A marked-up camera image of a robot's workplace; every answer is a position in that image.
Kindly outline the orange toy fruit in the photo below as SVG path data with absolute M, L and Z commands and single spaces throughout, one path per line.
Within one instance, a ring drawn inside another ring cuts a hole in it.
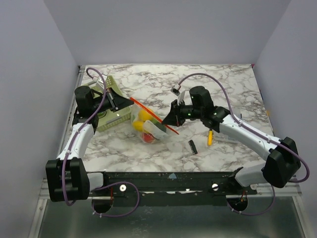
M 147 121 L 147 120 L 151 120 L 152 119 L 152 115 L 149 114 L 147 111 L 145 110 L 140 110 L 138 113 L 138 119 L 140 121 Z

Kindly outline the green plastic basket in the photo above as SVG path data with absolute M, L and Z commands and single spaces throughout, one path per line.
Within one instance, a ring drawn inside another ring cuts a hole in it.
M 117 94 L 123 96 L 120 88 L 118 87 L 115 79 L 111 75 L 104 75 L 103 77 L 105 79 L 106 85 L 108 88 L 112 88 Z M 93 81 L 90 81 L 87 86 L 90 88 L 98 91 L 98 92 L 103 92 L 99 90 Z M 124 108 L 122 110 L 119 110 L 117 112 L 112 112 L 111 110 L 107 110 L 103 113 L 98 113 L 99 117 L 99 123 L 97 126 L 97 131 L 102 132 L 107 129 L 110 129 L 113 126 L 116 126 L 120 123 L 123 123 L 129 119 L 131 119 L 131 107 Z

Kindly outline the yellow toy lemon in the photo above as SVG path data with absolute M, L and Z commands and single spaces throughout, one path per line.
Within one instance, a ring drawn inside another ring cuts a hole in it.
M 136 131 L 144 132 L 145 131 L 144 123 L 145 123 L 144 121 L 136 120 L 132 123 L 132 126 Z

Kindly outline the clear zip top bag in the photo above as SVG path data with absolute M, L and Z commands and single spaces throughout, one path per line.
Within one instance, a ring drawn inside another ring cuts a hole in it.
M 136 135 L 145 143 L 153 144 L 166 140 L 169 136 L 179 133 L 168 125 L 162 124 L 162 119 L 153 110 L 143 105 L 133 97 L 131 106 L 131 125 Z

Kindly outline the white toy garlic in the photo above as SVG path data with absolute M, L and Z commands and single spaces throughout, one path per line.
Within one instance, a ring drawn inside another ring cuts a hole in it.
M 150 120 L 144 123 L 145 132 L 150 133 L 155 139 L 162 140 L 167 138 L 168 134 L 166 132 L 158 129 Z

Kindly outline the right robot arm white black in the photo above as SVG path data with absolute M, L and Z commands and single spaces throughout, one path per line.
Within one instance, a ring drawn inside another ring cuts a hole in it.
M 269 183 L 283 188 L 290 182 L 301 166 L 296 157 L 298 152 L 294 140 L 289 137 L 269 137 L 253 127 L 243 128 L 242 121 L 231 115 L 228 109 L 213 104 L 209 91 L 203 86 L 191 88 L 189 94 L 192 103 L 186 105 L 181 98 L 171 102 L 170 112 L 162 124 L 182 126 L 188 119 L 198 119 L 208 129 L 238 140 L 265 161 L 256 166 L 236 169 L 228 179 L 231 193 L 239 194 L 256 183 Z

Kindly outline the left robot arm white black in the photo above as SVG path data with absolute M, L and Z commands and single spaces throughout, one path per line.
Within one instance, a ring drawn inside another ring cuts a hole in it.
M 92 190 L 99 196 L 109 192 L 110 184 L 104 174 L 88 174 L 82 159 L 97 130 L 98 114 L 107 110 L 116 113 L 133 105 L 133 101 L 120 96 L 111 88 L 100 93 L 89 86 L 80 86 L 74 94 L 77 108 L 71 137 L 58 157 L 46 164 L 51 201 L 63 201 L 68 206 L 77 200 L 86 200 Z

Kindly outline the peach toy fruit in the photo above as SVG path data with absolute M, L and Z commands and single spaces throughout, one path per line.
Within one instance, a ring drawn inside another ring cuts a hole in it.
M 153 142 L 155 142 L 155 138 L 149 134 L 149 133 L 143 133 L 142 134 L 142 139 L 145 143 L 148 143 L 148 144 L 152 144 Z

